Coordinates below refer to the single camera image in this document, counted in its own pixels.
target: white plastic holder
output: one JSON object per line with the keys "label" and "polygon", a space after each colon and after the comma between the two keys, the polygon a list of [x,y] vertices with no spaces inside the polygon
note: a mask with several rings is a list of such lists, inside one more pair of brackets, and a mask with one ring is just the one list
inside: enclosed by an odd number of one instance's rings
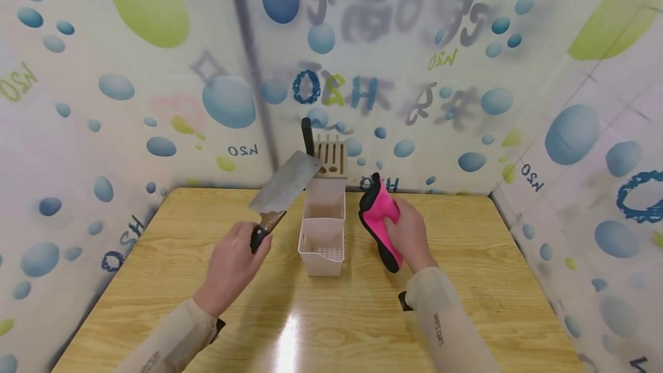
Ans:
{"label": "white plastic holder", "polygon": [[311,277],[341,275],[345,259],[345,178],[313,178],[306,186],[298,251]]}

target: knife handle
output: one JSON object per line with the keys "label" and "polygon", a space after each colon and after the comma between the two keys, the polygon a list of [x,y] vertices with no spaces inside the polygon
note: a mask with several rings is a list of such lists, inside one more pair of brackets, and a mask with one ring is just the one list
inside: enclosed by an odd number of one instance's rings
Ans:
{"label": "knife handle", "polygon": [[256,254],[256,251],[258,250],[258,247],[261,245],[262,240],[265,239],[267,235],[269,235],[267,229],[263,228],[259,224],[257,224],[256,227],[253,228],[253,232],[250,234],[250,252],[252,254]]}

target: left hand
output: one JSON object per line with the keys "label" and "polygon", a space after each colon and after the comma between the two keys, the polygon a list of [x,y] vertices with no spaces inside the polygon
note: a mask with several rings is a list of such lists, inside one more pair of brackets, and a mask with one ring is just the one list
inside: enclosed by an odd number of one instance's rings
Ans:
{"label": "left hand", "polygon": [[256,255],[250,251],[255,222],[237,222],[217,243],[205,281],[193,294],[197,306],[218,318],[253,280],[272,246],[272,235],[262,240]]}

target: hand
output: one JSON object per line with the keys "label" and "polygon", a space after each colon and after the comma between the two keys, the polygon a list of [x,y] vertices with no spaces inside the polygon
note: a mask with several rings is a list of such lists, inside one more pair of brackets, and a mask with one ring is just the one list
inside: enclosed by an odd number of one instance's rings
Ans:
{"label": "hand", "polygon": [[384,227],[394,248],[403,255],[407,266],[413,273],[428,267],[437,267],[437,261],[428,250],[426,224],[414,206],[399,197],[394,202],[401,212],[398,223],[384,218]]}
{"label": "hand", "polygon": [[197,306],[218,318],[256,276],[272,247],[272,235],[262,240],[253,255],[250,234],[255,222],[237,222],[214,247],[205,281],[193,294]]}

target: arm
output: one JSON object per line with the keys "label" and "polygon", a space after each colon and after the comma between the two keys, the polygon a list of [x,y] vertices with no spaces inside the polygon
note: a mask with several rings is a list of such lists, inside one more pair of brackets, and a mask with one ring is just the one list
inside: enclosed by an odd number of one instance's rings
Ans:
{"label": "arm", "polygon": [[205,281],[161,321],[148,339],[120,363],[116,373],[180,373],[223,326],[219,316],[256,276],[272,244],[263,239],[253,255],[254,222],[237,222],[214,247]]}
{"label": "arm", "polygon": [[394,202],[401,217],[398,224],[385,218],[384,226],[414,274],[407,282],[405,300],[416,312],[437,372],[500,372],[454,285],[428,249],[424,218],[405,200],[396,198]]}

